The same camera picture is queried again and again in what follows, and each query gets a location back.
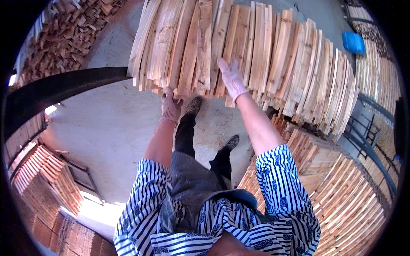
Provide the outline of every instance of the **hand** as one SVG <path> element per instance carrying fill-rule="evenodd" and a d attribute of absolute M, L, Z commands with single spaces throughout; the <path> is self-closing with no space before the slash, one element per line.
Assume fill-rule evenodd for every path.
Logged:
<path fill-rule="evenodd" d="M 164 88 L 165 93 L 162 95 L 162 116 L 160 121 L 170 122 L 175 127 L 178 125 L 178 119 L 181 116 L 181 107 L 184 104 L 182 99 L 174 100 L 171 87 Z"/>
<path fill-rule="evenodd" d="M 223 58 L 218 60 L 218 66 L 222 73 L 222 80 L 225 87 L 228 90 L 229 96 L 233 102 L 236 103 L 236 99 L 239 95 L 247 93 L 248 89 L 245 88 L 243 79 L 239 74 L 238 62 L 233 59 L 228 65 Z"/>

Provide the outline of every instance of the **blue container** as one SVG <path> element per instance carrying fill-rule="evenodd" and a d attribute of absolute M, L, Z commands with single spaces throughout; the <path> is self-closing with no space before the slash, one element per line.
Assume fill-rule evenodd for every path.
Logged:
<path fill-rule="evenodd" d="M 363 38 L 353 32 L 344 32 L 342 34 L 343 46 L 346 50 L 360 55 L 366 54 L 366 47 L 363 42 Z"/>

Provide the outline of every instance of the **blue and white striped shirt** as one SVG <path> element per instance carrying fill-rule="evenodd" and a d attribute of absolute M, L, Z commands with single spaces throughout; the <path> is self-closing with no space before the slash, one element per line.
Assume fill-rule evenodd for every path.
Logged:
<path fill-rule="evenodd" d="M 272 221 L 262 223 L 242 203 L 210 199 L 196 217 L 196 233 L 161 233 L 159 209 L 170 183 L 168 170 L 141 160 L 137 177 L 119 224 L 114 244 L 119 256 L 205 256 L 225 230 L 250 250 L 272 255 L 313 255 L 319 243 L 319 222 L 286 144 L 256 160 L 257 179 Z M 174 201 L 177 223 L 184 205 Z"/>

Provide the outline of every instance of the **apron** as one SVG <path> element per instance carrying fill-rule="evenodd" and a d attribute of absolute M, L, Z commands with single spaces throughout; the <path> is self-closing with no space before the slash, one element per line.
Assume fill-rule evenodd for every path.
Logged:
<path fill-rule="evenodd" d="M 223 190 L 219 181 L 221 177 L 198 163 L 195 158 L 173 152 L 169 168 L 171 184 L 166 189 L 159 211 L 159 229 L 161 233 L 196 232 L 196 216 L 206 201 L 211 198 L 226 198 L 231 202 L 240 202 L 253 209 L 261 220 L 264 215 L 257 210 L 256 198 L 244 189 Z M 224 179 L 226 187 L 231 188 L 230 181 Z M 182 221 L 175 212 L 175 202 L 181 202 L 185 209 Z"/>

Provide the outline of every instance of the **person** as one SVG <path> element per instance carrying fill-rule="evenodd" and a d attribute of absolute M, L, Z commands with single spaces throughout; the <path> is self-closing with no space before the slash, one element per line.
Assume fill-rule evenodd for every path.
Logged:
<path fill-rule="evenodd" d="M 230 152 L 237 135 L 210 161 L 211 169 L 195 160 L 193 136 L 201 98 L 187 106 L 175 135 L 183 101 L 166 88 L 162 116 L 137 166 L 114 235 L 119 256 L 257 256 L 313 255 L 320 238 L 313 212 L 288 146 L 243 86 L 237 62 L 219 60 L 222 79 L 239 108 L 258 156 L 257 180 L 265 214 L 255 197 L 231 189 Z"/>

